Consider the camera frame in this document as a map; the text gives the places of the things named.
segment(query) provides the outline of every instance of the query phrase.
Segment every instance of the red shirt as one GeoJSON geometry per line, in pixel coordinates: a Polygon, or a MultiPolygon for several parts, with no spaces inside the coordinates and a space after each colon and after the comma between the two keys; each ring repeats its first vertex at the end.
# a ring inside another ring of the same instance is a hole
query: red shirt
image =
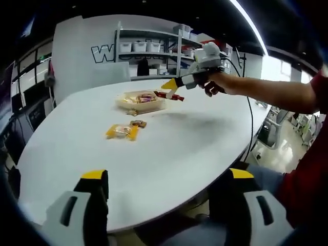
{"type": "MultiPolygon", "coordinates": [[[[311,86],[316,94],[320,113],[327,114],[328,78],[323,77],[319,72],[311,80],[311,86]]],[[[277,198],[286,208],[287,219],[292,226],[296,227],[314,219],[318,212],[320,198],[327,196],[327,181],[328,117],[297,168],[291,173],[285,174],[277,193],[277,198]]]]}

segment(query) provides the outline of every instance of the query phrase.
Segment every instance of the oval table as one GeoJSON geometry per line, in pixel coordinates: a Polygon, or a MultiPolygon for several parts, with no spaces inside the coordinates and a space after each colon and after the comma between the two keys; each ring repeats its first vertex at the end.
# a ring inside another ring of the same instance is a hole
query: oval table
{"type": "MultiPolygon", "coordinates": [[[[204,190],[245,150],[251,138],[246,97],[200,88],[166,100],[165,110],[133,117],[115,105],[124,92],[159,89],[164,79],[132,81],[77,92],[37,128],[18,163],[19,205],[42,224],[46,209],[85,172],[108,170],[107,231],[128,229],[163,215],[204,190]],[[147,122],[136,141],[106,139],[113,124],[147,122]]],[[[254,134],[269,108],[255,104],[254,134]]]]}

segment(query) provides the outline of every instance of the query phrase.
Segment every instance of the person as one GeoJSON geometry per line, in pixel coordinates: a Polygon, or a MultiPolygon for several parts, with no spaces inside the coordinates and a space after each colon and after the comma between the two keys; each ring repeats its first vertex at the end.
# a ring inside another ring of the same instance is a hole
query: person
{"type": "MultiPolygon", "coordinates": [[[[323,66],[308,84],[214,73],[210,75],[209,81],[200,87],[209,97],[218,94],[223,88],[227,94],[248,96],[292,112],[313,114],[320,110],[320,113],[327,114],[328,111],[327,66],[323,66]]],[[[328,120],[326,119],[316,140],[291,173],[282,174],[242,162],[238,164],[238,168],[252,173],[260,188],[268,190],[277,198],[286,209],[287,220],[296,228],[319,219],[320,213],[327,205],[322,203],[324,200],[322,198],[328,191],[327,149],[328,120]]],[[[218,179],[209,187],[208,223],[199,223],[173,212],[136,228],[137,235],[147,245],[161,243],[163,245],[197,245],[198,243],[224,245],[226,232],[220,223],[222,215],[218,208],[219,198],[214,195],[223,186],[224,184],[218,179]]]]}

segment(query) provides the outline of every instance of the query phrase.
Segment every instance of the red sleeve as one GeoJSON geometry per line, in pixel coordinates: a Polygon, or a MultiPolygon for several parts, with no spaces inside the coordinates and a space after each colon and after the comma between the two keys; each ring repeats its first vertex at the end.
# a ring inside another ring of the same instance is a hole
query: red sleeve
{"type": "Polygon", "coordinates": [[[316,94],[317,106],[320,113],[327,114],[328,112],[328,78],[322,76],[319,71],[316,76],[310,81],[312,89],[316,94]]]}

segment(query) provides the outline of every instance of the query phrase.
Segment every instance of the yellow snack package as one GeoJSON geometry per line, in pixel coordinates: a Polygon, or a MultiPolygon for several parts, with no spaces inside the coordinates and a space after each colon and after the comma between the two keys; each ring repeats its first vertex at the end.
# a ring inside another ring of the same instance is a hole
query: yellow snack package
{"type": "Polygon", "coordinates": [[[106,132],[107,138],[128,138],[134,141],[137,138],[138,126],[115,124],[106,132]]]}

